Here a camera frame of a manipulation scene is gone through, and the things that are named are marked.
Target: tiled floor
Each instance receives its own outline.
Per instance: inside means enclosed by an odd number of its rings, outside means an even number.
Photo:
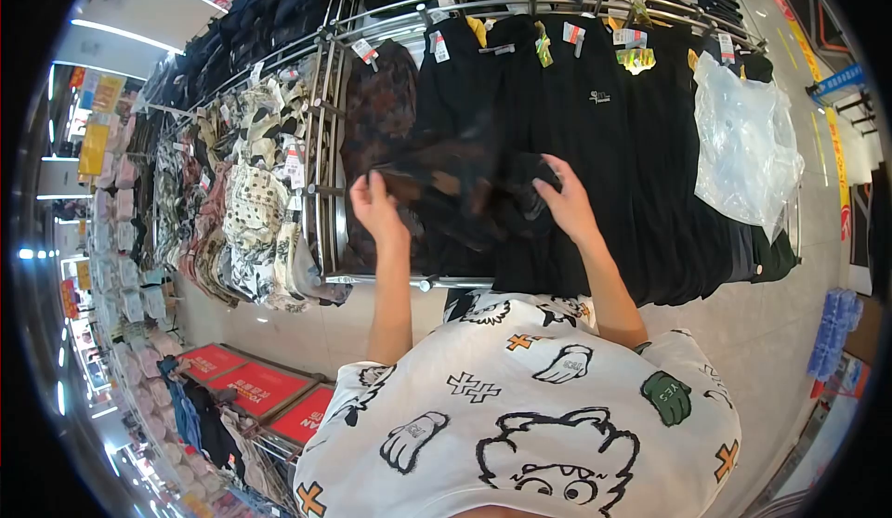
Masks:
[[[806,160],[801,191],[803,264],[780,282],[726,284],[705,301],[641,309],[653,332],[676,325],[691,329],[724,378],[741,415],[738,467],[708,517],[740,515],[795,443],[809,409],[811,381],[805,368],[824,293],[844,285],[841,277],[847,253],[847,245],[840,242],[840,199],[830,131],[826,118],[803,93],[812,81],[803,55],[772,0],[744,1],[754,17],[748,21],[750,28],[757,27],[769,39],[774,76],[793,103],[798,150]],[[778,29],[786,35],[789,53],[780,44]],[[821,70],[830,75],[826,66]],[[844,141],[860,139],[845,127],[840,126]],[[177,286],[186,298],[178,309],[179,322],[196,345],[224,341],[332,378],[340,366],[364,358],[372,286],[354,289],[341,308],[313,308],[301,315],[250,305],[230,310],[205,298],[185,280],[178,280]],[[444,289],[413,290],[416,341],[440,323],[445,294]]]

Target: yellow floor tape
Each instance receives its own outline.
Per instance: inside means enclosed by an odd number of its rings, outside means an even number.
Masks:
[[[793,11],[789,10],[789,7],[787,6],[785,0],[774,0],[774,2],[777,4],[780,12],[783,13],[784,18],[787,20],[787,24],[789,24],[790,31],[796,38],[796,41],[799,44],[799,48],[802,50],[802,54],[806,57],[806,64],[808,65],[808,69],[812,72],[812,78],[816,83],[819,83],[823,79],[821,79],[820,77],[818,62],[814,58],[812,46],[809,45],[808,40],[806,39],[806,35],[802,32],[802,28],[796,21],[796,17],[793,16]],[[842,141],[840,140],[840,130],[837,127],[836,112],[834,112],[830,108],[825,108],[824,111],[827,115],[827,124],[831,128],[833,157],[836,159],[837,177],[840,180],[840,239],[844,241],[846,237],[851,234],[852,231],[850,223],[850,214],[852,212],[852,208],[849,205],[850,200],[848,195],[848,181],[846,179],[846,159],[843,157],[842,154]]]

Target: sale sign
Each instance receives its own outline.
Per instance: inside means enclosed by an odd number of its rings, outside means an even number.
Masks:
[[[309,379],[280,373],[252,361],[208,383],[214,389],[236,389],[235,403],[255,417],[262,417],[292,400],[308,385]]]
[[[246,361],[244,357],[237,356],[217,344],[209,344],[177,356],[177,359],[183,358],[192,361],[192,366],[187,372],[200,382],[215,379],[223,373],[244,365]]]
[[[335,392],[330,386],[318,385],[293,409],[275,420],[269,427],[283,437],[296,440],[306,446],[322,423],[322,417],[326,414],[328,404],[331,403],[334,394]]]

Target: cartoon print t-shirt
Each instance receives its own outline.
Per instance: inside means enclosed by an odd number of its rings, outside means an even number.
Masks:
[[[307,517],[447,518],[501,505],[566,518],[697,518],[741,425],[685,330],[634,350],[590,301],[474,292],[396,365],[341,367],[297,463]]]

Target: person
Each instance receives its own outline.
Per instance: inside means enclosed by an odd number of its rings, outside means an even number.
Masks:
[[[377,250],[374,318],[298,460],[304,516],[696,518],[727,483],[728,390],[688,331],[649,335],[578,177],[543,158],[561,192],[533,185],[591,297],[475,290],[414,347],[409,233],[379,174],[351,187]]]

